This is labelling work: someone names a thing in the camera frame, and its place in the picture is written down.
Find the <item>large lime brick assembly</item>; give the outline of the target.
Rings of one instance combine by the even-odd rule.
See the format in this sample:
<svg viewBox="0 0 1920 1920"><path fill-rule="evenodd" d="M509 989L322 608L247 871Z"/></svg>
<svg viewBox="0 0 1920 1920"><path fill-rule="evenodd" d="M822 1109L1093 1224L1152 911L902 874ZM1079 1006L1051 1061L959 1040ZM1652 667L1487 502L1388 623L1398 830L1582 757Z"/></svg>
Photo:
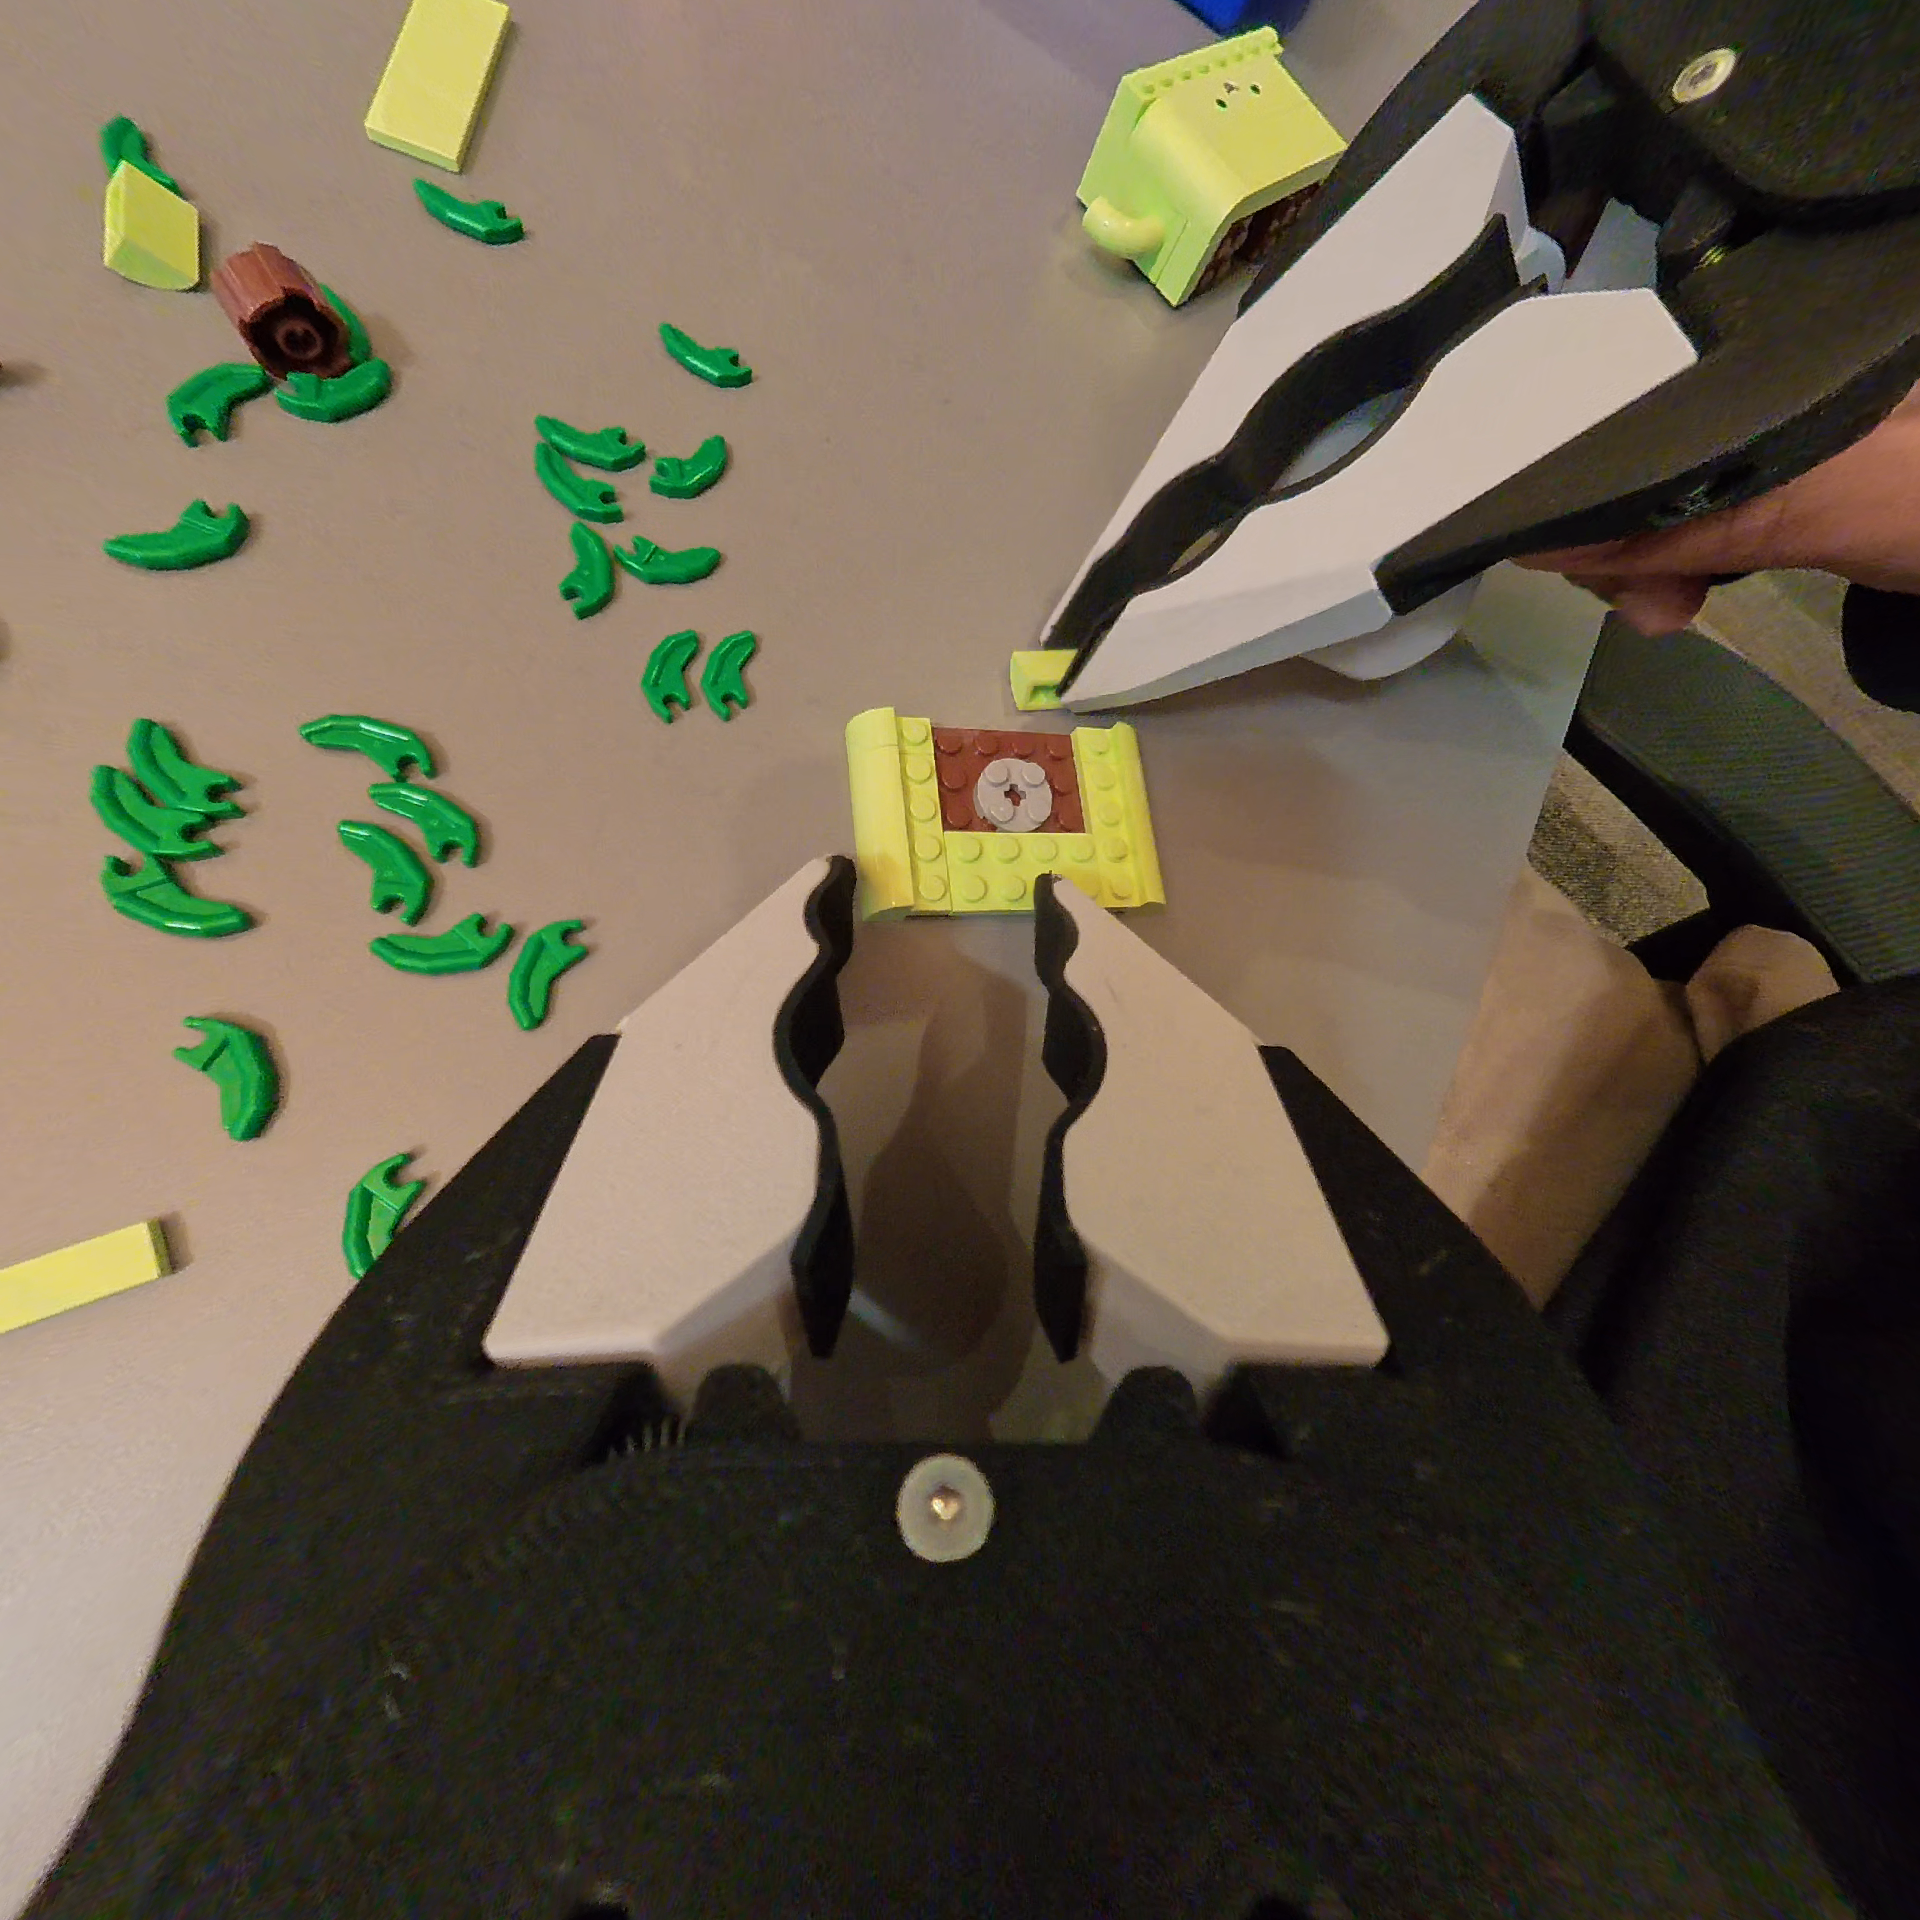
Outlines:
<svg viewBox="0 0 1920 1920"><path fill-rule="evenodd" d="M1344 151L1264 23L1119 80L1077 187L1084 232L1179 306L1264 258Z"/></svg>

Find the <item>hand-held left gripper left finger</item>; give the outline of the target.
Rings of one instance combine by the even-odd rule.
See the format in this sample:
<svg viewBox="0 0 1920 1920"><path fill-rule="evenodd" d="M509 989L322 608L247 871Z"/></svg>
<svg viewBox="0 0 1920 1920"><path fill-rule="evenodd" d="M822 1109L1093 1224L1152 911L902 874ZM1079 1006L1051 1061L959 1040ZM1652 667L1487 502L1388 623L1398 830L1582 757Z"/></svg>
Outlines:
<svg viewBox="0 0 1920 1920"><path fill-rule="evenodd" d="M675 1405L708 1371L824 1358L853 1222L820 1081L854 866L816 857L629 1013L486 1331L499 1365L644 1360Z"/></svg>

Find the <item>long lime curved brick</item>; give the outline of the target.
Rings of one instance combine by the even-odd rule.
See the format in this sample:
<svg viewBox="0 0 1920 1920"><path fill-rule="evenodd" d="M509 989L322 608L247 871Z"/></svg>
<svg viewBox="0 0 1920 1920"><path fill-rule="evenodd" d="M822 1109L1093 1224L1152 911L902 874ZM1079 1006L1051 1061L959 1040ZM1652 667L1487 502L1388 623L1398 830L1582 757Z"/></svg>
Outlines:
<svg viewBox="0 0 1920 1920"><path fill-rule="evenodd" d="M1162 909L1165 888L1143 761L1074 769L1084 830L1063 841L1063 875L1108 911Z"/></svg>
<svg viewBox="0 0 1920 1920"><path fill-rule="evenodd" d="M946 915L944 815L931 750L848 737L848 785L860 917Z"/></svg>

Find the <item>person's dark clothing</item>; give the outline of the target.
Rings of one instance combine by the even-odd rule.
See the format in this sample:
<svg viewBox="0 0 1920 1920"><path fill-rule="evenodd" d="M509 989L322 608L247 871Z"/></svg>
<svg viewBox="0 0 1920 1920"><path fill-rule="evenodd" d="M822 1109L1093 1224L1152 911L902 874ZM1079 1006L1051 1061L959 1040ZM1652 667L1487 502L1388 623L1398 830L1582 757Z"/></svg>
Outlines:
<svg viewBox="0 0 1920 1920"><path fill-rule="evenodd" d="M1915 976L1722 1053L1547 1318L1845 1898L1915 1915Z"/></svg>

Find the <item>scattered green leaf pieces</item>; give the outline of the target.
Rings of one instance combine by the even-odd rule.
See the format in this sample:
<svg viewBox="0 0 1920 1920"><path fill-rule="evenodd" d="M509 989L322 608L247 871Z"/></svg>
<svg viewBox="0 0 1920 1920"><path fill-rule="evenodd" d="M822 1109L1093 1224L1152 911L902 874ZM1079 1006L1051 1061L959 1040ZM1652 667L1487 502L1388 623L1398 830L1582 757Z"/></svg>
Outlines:
<svg viewBox="0 0 1920 1920"><path fill-rule="evenodd" d="M104 178L120 160L131 160L158 183L178 193L178 183L158 168L143 128L125 115L102 123L99 133ZM446 232L462 234L486 248L523 241L523 221L500 200L464 200L428 178L413 181L416 200L428 217ZM272 381L252 357L214 365L175 384L167 397L167 416L178 440L194 446L199 437L227 441L234 410L272 397L278 410L308 423L338 425L374 413L392 394L392 365L374 354L364 322L349 302L322 287L349 327L352 369L346 376L290 376ZM676 327L660 327L663 345L687 373L720 384L750 381L735 353L708 353ZM562 418L541 416L535 423L535 465L541 488L566 505L571 515L571 565L560 598L575 618L594 618L618 590L618 573L650 586L694 586L711 579L725 555L708 546L660 546L636 536L624 546L605 541L600 528L622 521L614 488L589 486L586 469L620 473L647 457L647 446L610 425L582 433ZM725 472L730 446L708 437L693 457L656 465L651 488L659 496L698 496ZM234 561L252 538L252 517L239 503L214 511L194 498L183 505L167 528L110 536L102 554L120 567L140 573L192 573ZM738 682L738 667L751 658L755 635L734 634L723 642L703 670L703 701L720 719L743 712L750 694ZM663 723L687 712L687 663L700 655L700 634L666 635L644 670L644 701ZM407 778L413 769L422 779L434 775L431 752L407 727L368 714L326 714L301 725L301 739L326 752L360 752L386 775L368 799L416 823L434 859L478 859L478 837L470 816L439 790ZM239 903L207 899L178 879L183 865L218 857L222 851L206 832L242 816L230 800L237 775L190 759L178 737L163 723L140 715L127 727L127 766L101 763L88 775L88 802L95 818L133 857L108 856L102 863L102 897L123 920L183 941L219 942L237 938L256 923ZM434 899L434 879L419 851L395 832L360 822L342 822L338 837L346 848L364 857L370 874L370 909L376 915L399 915L413 929ZM568 947L578 921L555 921L530 938L514 962L509 984L512 1019L520 1031L540 1029L548 1016L555 981L586 952ZM440 935L382 935L372 953L399 971L421 976L458 976L490 967L512 947L514 926L490 926L486 917L468 917ZM236 1144L256 1142L276 1118L282 1074L270 1040L244 1023L219 1016L188 1016L183 1026L192 1042L175 1048L175 1059L203 1074L219 1094L222 1127ZM421 1183L399 1181L410 1162L405 1153L376 1163L354 1189L342 1227L342 1254L354 1275L382 1254L405 1215L421 1194Z"/></svg>

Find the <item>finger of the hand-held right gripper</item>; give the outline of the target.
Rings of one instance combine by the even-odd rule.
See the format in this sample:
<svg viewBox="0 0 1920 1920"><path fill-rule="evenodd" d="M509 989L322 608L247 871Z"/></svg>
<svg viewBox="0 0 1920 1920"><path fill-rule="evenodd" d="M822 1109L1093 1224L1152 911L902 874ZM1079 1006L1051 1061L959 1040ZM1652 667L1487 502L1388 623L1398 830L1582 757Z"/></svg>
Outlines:
<svg viewBox="0 0 1920 1920"><path fill-rule="evenodd" d="M1486 335L1565 269L1515 130L1456 102L1222 335L1046 629L1059 691L1189 691L1308 658L1382 682L1458 632L1476 574L1395 614L1386 555L1472 498Z"/></svg>
<svg viewBox="0 0 1920 1920"><path fill-rule="evenodd" d="M1199 567L1122 610L1063 704L1141 704L1255 665L1374 649L1397 619L1379 584L1388 554L1693 362L1645 289L1514 302L1342 465L1253 511Z"/></svg>

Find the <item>grey patterned fabric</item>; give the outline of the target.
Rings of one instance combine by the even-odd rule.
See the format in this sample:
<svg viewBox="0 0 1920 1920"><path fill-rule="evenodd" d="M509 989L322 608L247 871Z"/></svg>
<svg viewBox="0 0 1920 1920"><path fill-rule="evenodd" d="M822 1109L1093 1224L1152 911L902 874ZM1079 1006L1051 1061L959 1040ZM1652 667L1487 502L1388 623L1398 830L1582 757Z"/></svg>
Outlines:
<svg viewBox="0 0 1920 1920"><path fill-rule="evenodd" d="M1696 875L1567 754L1552 769L1527 863L1618 945L1708 909Z"/></svg>

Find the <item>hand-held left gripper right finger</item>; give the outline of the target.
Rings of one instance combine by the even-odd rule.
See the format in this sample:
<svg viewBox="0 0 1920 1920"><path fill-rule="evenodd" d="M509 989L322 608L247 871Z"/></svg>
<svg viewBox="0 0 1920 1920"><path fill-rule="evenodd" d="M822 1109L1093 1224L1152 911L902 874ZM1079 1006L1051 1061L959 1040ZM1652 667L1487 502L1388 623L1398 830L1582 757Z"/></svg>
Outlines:
<svg viewBox="0 0 1920 1920"><path fill-rule="evenodd" d="M1070 881L1036 897L1046 1133L1036 1305L1116 1383L1240 1362L1372 1367L1386 1326L1258 1038Z"/></svg>

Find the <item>brown studded plate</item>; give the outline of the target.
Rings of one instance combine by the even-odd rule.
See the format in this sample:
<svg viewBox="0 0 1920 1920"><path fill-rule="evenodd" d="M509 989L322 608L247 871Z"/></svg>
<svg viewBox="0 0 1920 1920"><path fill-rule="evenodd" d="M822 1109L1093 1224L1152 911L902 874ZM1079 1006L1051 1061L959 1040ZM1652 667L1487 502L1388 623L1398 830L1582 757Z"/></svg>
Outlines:
<svg viewBox="0 0 1920 1920"><path fill-rule="evenodd" d="M988 761L998 757L1032 759L1046 769L1053 811L1045 832L1084 830L1070 733L935 727L932 749L946 830L980 832L980 822L973 816L973 785Z"/></svg>

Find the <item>large lime smooth tile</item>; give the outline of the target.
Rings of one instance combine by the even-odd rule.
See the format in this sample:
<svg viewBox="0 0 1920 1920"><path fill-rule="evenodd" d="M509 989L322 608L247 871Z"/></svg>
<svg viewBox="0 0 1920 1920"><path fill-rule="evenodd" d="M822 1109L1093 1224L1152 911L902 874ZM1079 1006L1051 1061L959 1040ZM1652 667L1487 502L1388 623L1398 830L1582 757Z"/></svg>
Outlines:
<svg viewBox="0 0 1920 1920"><path fill-rule="evenodd" d="M368 137L460 175L509 23L500 2L411 2L368 107Z"/></svg>

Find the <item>lime slope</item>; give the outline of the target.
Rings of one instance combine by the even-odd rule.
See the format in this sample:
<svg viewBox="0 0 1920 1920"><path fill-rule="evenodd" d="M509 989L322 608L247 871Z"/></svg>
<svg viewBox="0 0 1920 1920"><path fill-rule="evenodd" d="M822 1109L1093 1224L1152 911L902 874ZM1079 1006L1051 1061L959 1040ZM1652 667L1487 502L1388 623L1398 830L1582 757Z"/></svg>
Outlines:
<svg viewBox="0 0 1920 1920"><path fill-rule="evenodd" d="M102 194L102 265L152 290L194 290L202 283L199 211L120 160Z"/></svg>

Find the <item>black office chair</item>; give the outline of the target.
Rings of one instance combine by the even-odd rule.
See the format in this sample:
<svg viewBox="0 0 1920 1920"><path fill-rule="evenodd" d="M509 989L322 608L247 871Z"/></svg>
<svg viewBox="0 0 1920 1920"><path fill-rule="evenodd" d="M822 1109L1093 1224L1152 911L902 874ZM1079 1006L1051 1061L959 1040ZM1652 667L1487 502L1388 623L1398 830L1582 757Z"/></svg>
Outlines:
<svg viewBox="0 0 1920 1920"><path fill-rule="evenodd" d="M1660 981L1691 976L1739 926L1799 935L1843 989L1918 971L1914 811L1756 665L1612 616L1565 746L1708 895L1629 947Z"/></svg>

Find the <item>person's right hand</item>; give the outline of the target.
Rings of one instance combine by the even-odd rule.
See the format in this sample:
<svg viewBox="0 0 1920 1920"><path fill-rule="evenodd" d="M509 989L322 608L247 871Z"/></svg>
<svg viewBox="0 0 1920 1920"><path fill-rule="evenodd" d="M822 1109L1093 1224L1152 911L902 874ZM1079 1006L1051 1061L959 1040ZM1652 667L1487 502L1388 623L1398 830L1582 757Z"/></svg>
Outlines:
<svg viewBox="0 0 1920 1920"><path fill-rule="evenodd" d="M1918 394L1858 443L1733 511L1520 562L1558 573L1645 635L1679 634L1719 579L1749 573L1816 569L1915 595Z"/></svg>

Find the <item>brown round brick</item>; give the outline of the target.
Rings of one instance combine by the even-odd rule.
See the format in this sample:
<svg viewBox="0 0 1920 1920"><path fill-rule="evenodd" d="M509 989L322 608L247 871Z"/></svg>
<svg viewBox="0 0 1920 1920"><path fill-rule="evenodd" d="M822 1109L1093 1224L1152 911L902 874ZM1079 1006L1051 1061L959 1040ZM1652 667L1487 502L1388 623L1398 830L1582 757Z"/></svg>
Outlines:
<svg viewBox="0 0 1920 1920"><path fill-rule="evenodd" d="M272 381L340 378L352 369L347 322L306 270L274 246L228 255L207 289Z"/></svg>

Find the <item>narrow lime smooth tile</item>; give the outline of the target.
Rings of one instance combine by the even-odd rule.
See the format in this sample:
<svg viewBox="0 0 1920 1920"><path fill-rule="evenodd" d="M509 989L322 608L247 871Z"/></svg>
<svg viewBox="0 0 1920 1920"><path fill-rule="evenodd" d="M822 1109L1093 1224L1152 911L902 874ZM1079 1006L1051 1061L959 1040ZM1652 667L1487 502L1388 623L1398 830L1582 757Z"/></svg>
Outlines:
<svg viewBox="0 0 1920 1920"><path fill-rule="evenodd" d="M173 1271L163 1222L147 1218L131 1227L76 1242L3 1269L0 1331L32 1328L120 1291L150 1286Z"/></svg>

